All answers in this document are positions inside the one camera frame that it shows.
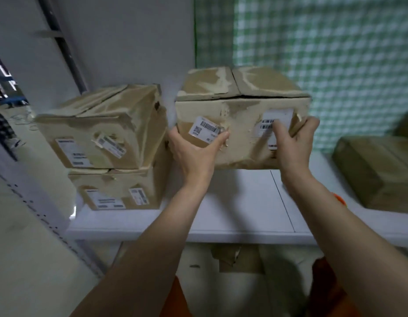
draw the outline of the white wall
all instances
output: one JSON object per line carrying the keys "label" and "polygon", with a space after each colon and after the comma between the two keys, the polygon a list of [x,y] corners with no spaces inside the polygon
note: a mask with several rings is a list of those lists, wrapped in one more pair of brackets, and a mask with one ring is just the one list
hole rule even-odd
{"label": "white wall", "polygon": [[195,66],[193,0],[52,0],[91,89],[159,83],[174,122],[174,98]]}
{"label": "white wall", "polygon": [[0,0],[0,57],[36,112],[79,95],[35,0]]}

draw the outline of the person's right arm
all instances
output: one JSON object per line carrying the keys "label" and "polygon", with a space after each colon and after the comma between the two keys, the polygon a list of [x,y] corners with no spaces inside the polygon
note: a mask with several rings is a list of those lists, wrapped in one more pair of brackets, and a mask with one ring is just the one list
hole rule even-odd
{"label": "person's right arm", "polygon": [[342,205],[309,170],[318,124],[310,117],[291,138],[278,120],[273,123],[282,181],[361,313],[408,316],[408,259]]}

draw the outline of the sticker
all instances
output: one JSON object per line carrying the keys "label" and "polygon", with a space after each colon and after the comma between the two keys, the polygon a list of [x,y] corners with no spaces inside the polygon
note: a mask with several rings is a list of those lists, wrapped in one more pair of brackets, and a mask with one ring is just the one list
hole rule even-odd
{"label": "sticker", "polygon": [[122,200],[108,197],[97,189],[86,189],[85,192],[98,209],[126,209]]}
{"label": "sticker", "polygon": [[143,188],[131,188],[129,189],[129,192],[138,206],[149,205],[148,198],[145,195]]}
{"label": "sticker", "polygon": [[76,168],[88,168],[92,167],[92,164],[85,156],[81,147],[73,139],[56,139],[60,149],[64,152],[69,159],[73,167]]}
{"label": "sticker", "polygon": [[254,128],[254,137],[268,137],[267,147],[277,150],[277,140],[273,133],[272,123],[279,119],[287,129],[290,128],[293,117],[293,109],[269,109],[263,113],[263,119]]}
{"label": "sticker", "polygon": [[122,148],[116,141],[104,133],[101,133],[98,138],[93,141],[97,146],[106,149],[118,159],[122,158],[126,153],[126,149]]}
{"label": "sticker", "polygon": [[203,117],[197,117],[191,130],[189,130],[191,136],[207,143],[212,143],[219,133],[220,127]]}

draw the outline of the checkered cloth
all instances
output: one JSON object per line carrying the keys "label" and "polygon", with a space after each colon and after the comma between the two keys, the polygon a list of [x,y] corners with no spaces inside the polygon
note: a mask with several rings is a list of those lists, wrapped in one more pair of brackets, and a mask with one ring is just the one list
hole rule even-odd
{"label": "checkered cloth", "polygon": [[0,142],[5,142],[6,139],[15,138],[16,134],[7,122],[5,117],[0,114]]}
{"label": "checkered cloth", "polygon": [[408,0],[195,0],[196,65],[268,65],[313,97],[314,148],[408,111]]}

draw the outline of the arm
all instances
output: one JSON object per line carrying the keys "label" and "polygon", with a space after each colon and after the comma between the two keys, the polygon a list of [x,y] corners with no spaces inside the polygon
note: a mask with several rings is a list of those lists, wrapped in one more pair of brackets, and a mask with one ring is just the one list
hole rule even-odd
{"label": "arm", "polygon": [[71,317],[160,314],[188,232],[213,176],[215,156],[228,136],[228,132],[222,133],[202,149],[184,140],[176,127],[170,131],[170,148],[182,168],[183,187]]}
{"label": "arm", "polygon": [[282,181],[344,290],[367,316],[408,316],[408,259],[342,205],[309,171],[319,120],[295,138],[273,124]]}

